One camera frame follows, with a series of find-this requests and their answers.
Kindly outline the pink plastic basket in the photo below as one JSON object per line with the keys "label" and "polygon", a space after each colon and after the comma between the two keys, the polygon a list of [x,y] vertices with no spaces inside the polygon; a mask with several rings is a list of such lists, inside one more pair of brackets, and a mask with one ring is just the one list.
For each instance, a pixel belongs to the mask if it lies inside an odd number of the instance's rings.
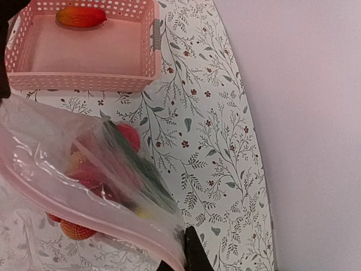
{"label": "pink plastic basket", "polygon": [[[95,7],[106,19],[92,28],[61,25],[56,14],[68,7]],[[142,91],[161,74],[159,13],[155,1],[31,1],[10,22],[10,86]]]}

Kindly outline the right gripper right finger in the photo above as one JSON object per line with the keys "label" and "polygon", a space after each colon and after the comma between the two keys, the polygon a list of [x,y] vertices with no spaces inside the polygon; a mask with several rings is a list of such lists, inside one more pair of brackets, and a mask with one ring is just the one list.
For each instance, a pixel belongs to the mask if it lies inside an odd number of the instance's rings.
{"label": "right gripper right finger", "polygon": [[190,226],[185,231],[185,256],[187,271],[213,271],[196,229]]}

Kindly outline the red yellow toy fruit bunch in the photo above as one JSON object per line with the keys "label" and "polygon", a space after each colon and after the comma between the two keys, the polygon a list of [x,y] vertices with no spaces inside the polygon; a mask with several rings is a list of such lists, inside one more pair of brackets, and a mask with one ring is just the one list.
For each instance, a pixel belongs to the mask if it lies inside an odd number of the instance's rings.
{"label": "red yellow toy fruit bunch", "polygon": [[[107,200],[119,202],[119,197],[104,182],[105,176],[98,171],[88,158],[75,146],[71,146],[71,156],[65,175],[89,189],[93,194]],[[63,233],[72,240],[89,239],[96,234],[95,230],[71,223],[62,218],[47,213],[47,217],[60,224]]]}

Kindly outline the orange toy fruit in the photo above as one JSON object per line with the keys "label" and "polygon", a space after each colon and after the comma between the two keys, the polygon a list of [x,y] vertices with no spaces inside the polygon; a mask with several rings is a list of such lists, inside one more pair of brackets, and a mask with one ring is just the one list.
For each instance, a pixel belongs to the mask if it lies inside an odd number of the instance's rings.
{"label": "orange toy fruit", "polygon": [[66,7],[56,14],[56,21],[67,27],[92,28],[106,20],[106,13],[93,7]]}

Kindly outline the yellow toy pepper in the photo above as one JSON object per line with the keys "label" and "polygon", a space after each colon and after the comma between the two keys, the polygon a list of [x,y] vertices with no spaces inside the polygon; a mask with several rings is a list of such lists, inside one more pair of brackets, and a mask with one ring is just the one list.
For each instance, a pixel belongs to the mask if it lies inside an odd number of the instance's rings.
{"label": "yellow toy pepper", "polygon": [[153,220],[152,214],[149,213],[146,209],[143,209],[141,207],[136,207],[134,209],[134,213],[142,219]]}

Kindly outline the dark green toy cucumber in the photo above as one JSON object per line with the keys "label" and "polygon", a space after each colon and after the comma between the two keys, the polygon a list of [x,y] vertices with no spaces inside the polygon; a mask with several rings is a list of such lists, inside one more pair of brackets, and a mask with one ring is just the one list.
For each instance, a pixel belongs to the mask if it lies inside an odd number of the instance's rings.
{"label": "dark green toy cucumber", "polygon": [[175,214],[178,210],[177,204],[168,192],[161,174],[154,163],[149,161],[139,152],[135,152],[128,140],[119,132],[112,121],[103,122],[104,138],[109,145],[116,148],[117,152],[125,155],[126,161],[131,169],[135,170],[140,180],[134,181],[139,190],[160,208]]}

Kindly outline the clear zip top bag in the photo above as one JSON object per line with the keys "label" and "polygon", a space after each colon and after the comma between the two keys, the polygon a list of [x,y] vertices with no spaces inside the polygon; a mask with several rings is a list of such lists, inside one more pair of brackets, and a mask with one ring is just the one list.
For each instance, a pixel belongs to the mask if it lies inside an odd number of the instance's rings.
{"label": "clear zip top bag", "polygon": [[[184,270],[184,222],[149,200],[140,178],[104,138],[106,118],[73,113],[13,95],[1,101],[1,175],[44,211],[148,250]],[[93,194],[65,175],[75,145],[104,176],[119,202]],[[153,220],[134,213],[146,209]]]}

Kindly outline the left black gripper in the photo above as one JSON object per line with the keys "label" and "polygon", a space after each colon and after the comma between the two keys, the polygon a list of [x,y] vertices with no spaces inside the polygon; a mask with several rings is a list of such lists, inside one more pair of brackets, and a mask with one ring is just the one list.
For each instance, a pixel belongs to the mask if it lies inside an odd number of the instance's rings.
{"label": "left black gripper", "polygon": [[29,3],[30,0],[1,0],[1,99],[8,99],[11,95],[5,67],[5,47],[7,45],[7,35],[9,28],[8,21],[23,8],[25,8]]}

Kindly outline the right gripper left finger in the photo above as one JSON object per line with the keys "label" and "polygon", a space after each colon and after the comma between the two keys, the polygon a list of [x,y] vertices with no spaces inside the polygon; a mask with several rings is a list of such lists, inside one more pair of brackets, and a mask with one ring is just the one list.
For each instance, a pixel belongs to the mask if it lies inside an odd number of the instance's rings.
{"label": "right gripper left finger", "polygon": [[166,262],[161,261],[156,271],[174,271]]}

